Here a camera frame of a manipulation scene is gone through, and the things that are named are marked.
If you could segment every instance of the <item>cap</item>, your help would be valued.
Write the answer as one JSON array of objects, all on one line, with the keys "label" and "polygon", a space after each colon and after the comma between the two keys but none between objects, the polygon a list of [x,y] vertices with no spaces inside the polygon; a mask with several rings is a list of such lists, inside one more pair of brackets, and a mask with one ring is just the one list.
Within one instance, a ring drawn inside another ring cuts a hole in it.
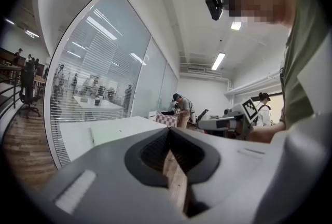
[{"label": "cap", "polygon": [[173,95],[173,100],[176,101],[179,97],[181,97],[181,96],[176,93],[176,94]]}]

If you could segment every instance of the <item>fluorescent light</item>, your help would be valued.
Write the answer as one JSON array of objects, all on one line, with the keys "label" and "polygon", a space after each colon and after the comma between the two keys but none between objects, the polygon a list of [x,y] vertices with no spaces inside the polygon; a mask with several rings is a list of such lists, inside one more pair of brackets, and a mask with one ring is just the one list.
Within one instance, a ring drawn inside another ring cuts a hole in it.
[{"label": "fluorescent light", "polygon": [[237,30],[238,31],[240,29],[240,27],[241,27],[241,23],[240,22],[233,21],[232,26],[230,28],[233,29],[233,30]]},{"label": "fluorescent light", "polygon": [[109,32],[107,29],[105,29],[103,26],[101,26],[98,22],[96,22],[92,17],[88,16],[87,21],[89,21],[91,24],[99,28],[99,30],[103,33],[105,33],[110,39],[115,40],[117,39],[111,32]]},{"label": "fluorescent light", "polygon": [[101,19],[105,20],[108,24],[110,24],[112,26],[112,28],[114,28],[121,36],[123,36],[110,22],[109,20],[104,16],[104,14],[102,14],[98,9],[93,11],[98,17],[100,17]]},{"label": "fluorescent light", "polygon": [[81,58],[81,56],[79,56],[79,55],[77,55],[77,54],[74,54],[74,53],[72,53],[72,52],[69,52],[69,53],[71,53],[71,54],[74,55],[74,56],[77,56],[78,58]]},{"label": "fluorescent light", "polygon": [[135,53],[131,53],[130,55],[133,56],[136,60],[138,60],[141,64],[146,65],[146,63],[144,63],[142,59],[139,58]]},{"label": "fluorescent light", "polygon": [[84,48],[83,46],[81,46],[80,44],[77,44],[77,43],[75,43],[75,42],[73,42],[73,41],[72,41],[72,43],[75,44],[75,45],[78,46],[78,47],[81,47],[82,49],[85,49],[85,48]]},{"label": "fluorescent light", "polygon": [[28,34],[31,38],[35,38],[35,36],[33,36],[31,33],[27,32],[27,31],[24,31],[26,34]]},{"label": "fluorescent light", "polygon": [[28,30],[26,30],[26,32],[29,32],[29,33],[31,33],[32,35],[34,35],[34,36],[36,36],[36,37],[38,37],[38,38],[39,38],[39,36],[38,36],[37,34],[35,34],[35,33],[31,32],[31,31],[28,31]]},{"label": "fluorescent light", "polygon": [[10,23],[10,24],[13,24],[13,25],[15,25],[15,23],[14,22],[12,22],[11,20],[9,20],[9,19],[5,19],[8,23]]},{"label": "fluorescent light", "polygon": [[212,70],[217,70],[218,66],[220,65],[220,63],[222,62],[224,57],[225,57],[225,54],[220,52],[211,69]]}]

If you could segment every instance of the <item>box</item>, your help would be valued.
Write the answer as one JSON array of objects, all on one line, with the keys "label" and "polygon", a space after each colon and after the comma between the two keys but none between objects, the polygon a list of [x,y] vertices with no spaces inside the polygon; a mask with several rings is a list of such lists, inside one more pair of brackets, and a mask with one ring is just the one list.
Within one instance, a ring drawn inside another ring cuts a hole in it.
[{"label": "box", "polygon": [[177,127],[177,116],[156,114],[156,122],[160,122],[171,127]]}]

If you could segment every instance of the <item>white table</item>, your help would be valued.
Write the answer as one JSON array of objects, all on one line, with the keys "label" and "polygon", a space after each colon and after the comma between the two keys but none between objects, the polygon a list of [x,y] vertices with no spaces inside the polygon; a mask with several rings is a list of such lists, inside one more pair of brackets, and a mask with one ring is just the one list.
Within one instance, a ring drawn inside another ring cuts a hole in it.
[{"label": "white table", "polygon": [[66,122],[59,125],[63,143],[71,161],[94,146],[167,127],[165,124],[139,116],[105,121]]},{"label": "white table", "polygon": [[85,119],[85,112],[91,111],[91,112],[96,112],[96,111],[123,111],[124,108],[116,105],[112,102],[109,102],[107,100],[101,100],[99,102],[99,105],[95,105],[94,101],[95,99],[92,99],[90,97],[87,97],[88,101],[87,102],[82,102],[80,96],[74,96],[74,99],[77,101],[78,105],[82,108],[82,118],[83,120]]}]

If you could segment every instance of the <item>ceiling vent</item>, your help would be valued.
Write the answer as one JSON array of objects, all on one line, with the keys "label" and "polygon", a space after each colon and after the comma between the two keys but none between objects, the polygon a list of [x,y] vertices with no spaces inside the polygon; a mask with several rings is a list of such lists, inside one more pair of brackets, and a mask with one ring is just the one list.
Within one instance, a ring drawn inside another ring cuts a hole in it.
[{"label": "ceiling vent", "polygon": [[189,73],[205,73],[205,68],[199,68],[199,67],[188,67]]}]

